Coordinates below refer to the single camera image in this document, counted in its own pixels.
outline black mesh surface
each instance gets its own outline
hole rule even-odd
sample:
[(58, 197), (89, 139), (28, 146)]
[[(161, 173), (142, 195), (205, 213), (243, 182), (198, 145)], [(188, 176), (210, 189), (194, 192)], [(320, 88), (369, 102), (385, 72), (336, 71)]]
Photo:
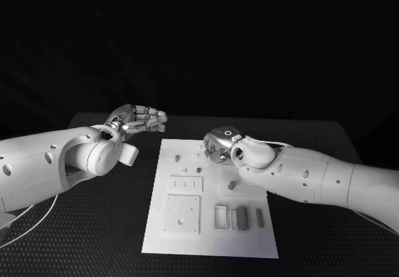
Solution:
[[(71, 128), (104, 123), (81, 113)], [(135, 166), (119, 163), (61, 194), (42, 225), (0, 249), (0, 276), (397, 276), (399, 238), (352, 211), (297, 203), (270, 194), (280, 260), (142, 254), (162, 139), (202, 140), (224, 125), (257, 139), (310, 148), (361, 163), (335, 122), (169, 116), (166, 133), (142, 133)], [(44, 216), (53, 200), (12, 225), (4, 243)]]

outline table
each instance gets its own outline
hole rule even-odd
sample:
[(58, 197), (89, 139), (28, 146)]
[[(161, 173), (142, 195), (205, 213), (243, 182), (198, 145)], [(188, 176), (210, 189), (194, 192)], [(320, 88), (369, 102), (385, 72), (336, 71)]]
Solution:
[[(80, 113), (70, 127), (106, 122)], [(279, 260), (142, 254), (162, 139), (201, 140), (224, 125), (254, 138), (310, 148), (361, 163), (339, 123), (256, 118), (169, 116), (166, 133), (138, 134), (135, 166), (77, 185), (58, 199), (42, 225), (0, 250), (2, 276), (394, 276), (399, 238), (351, 210), (297, 203), (270, 194)], [(4, 242), (44, 216), (53, 199), (14, 223)]]

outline black background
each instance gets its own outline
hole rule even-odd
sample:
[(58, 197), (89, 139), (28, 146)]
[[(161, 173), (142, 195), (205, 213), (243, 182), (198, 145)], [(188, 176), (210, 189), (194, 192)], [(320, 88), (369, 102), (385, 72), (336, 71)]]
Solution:
[(390, 10), (202, 2), (2, 9), (0, 139), (130, 103), (175, 115), (338, 121), (365, 164), (399, 169)]

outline robotic hand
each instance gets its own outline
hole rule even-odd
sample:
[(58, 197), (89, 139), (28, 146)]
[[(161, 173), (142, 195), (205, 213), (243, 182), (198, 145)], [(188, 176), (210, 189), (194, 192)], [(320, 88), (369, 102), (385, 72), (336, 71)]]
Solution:
[(295, 201), (349, 208), (399, 232), (399, 171), (244, 137), (231, 126), (214, 129), (204, 143), (210, 160), (224, 163), (231, 158), (250, 185)]
[(104, 125), (0, 141), (0, 213), (22, 209), (83, 181), (104, 176), (117, 162), (133, 166), (139, 149), (125, 143), (143, 131), (165, 132), (155, 108), (120, 107)]

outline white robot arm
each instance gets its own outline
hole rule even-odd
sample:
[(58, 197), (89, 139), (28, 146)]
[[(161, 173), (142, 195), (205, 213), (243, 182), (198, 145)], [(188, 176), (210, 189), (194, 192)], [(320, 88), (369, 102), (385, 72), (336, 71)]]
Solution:
[(143, 131), (165, 132), (163, 111), (130, 104), (104, 125), (0, 141), (0, 213), (22, 209), (83, 181), (104, 176), (117, 162), (133, 166), (139, 149), (125, 143)]
[(214, 129), (204, 142), (208, 158), (224, 163), (231, 157), (250, 185), (295, 201), (349, 208), (399, 232), (399, 171), (244, 137), (228, 126)]

